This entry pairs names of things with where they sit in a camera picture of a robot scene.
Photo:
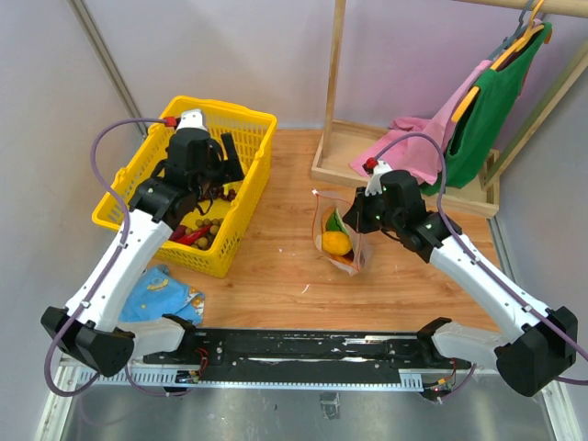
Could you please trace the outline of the watermelon slice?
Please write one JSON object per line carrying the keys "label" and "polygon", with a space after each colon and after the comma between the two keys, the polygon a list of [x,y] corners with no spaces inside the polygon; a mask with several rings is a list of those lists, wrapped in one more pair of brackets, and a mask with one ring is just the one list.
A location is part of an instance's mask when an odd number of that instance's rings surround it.
{"label": "watermelon slice", "polygon": [[348,235],[348,230],[336,207],[329,208],[322,215],[322,231],[342,232]]}

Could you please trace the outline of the clear zip top bag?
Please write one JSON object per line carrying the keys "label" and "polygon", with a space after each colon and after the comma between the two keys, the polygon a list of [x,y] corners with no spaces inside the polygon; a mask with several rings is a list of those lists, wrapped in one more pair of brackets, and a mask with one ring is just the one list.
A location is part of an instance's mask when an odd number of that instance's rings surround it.
{"label": "clear zip top bag", "polygon": [[313,189],[312,194],[315,210],[311,237],[316,249],[348,275],[360,273],[370,257],[370,249],[363,236],[343,220],[351,203],[332,191]]}

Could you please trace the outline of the yellow pear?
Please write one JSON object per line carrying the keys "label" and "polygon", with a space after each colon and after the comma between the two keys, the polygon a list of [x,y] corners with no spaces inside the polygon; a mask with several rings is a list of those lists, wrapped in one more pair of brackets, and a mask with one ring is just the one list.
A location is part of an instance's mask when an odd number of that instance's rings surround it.
{"label": "yellow pear", "polygon": [[322,249],[328,254],[346,255],[353,250],[349,236],[342,232],[324,232],[321,239]]}

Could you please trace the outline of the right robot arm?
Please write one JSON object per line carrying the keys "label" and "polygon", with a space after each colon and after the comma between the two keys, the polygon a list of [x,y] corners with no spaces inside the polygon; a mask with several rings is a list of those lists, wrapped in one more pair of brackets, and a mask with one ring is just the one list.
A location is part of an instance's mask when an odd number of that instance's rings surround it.
{"label": "right robot arm", "polygon": [[442,212],[426,208],[416,179],[379,162],[356,190],[344,223],[357,233],[393,232],[409,251],[452,278],[494,320],[496,333],[447,318],[428,323],[418,360],[435,368],[448,358],[496,370],[517,393],[532,397],[576,361],[578,319],[524,292],[498,270]]}

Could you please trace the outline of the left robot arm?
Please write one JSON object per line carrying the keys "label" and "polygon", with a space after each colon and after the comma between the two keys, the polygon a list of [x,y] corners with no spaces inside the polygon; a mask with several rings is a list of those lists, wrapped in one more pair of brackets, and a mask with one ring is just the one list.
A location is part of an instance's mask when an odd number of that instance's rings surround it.
{"label": "left robot arm", "polygon": [[107,253],[63,308],[49,307],[41,325],[51,346],[103,377],[118,374],[130,360],[166,353],[176,363],[197,352],[195,326],[173,314],[148,322],[121,322],[126,300],[143,270],[183,218],[198,209],[212,189],[243,180],[231,134],[213,140],[203,129],[178,129],[167,157],[122,205],[123,223]]}

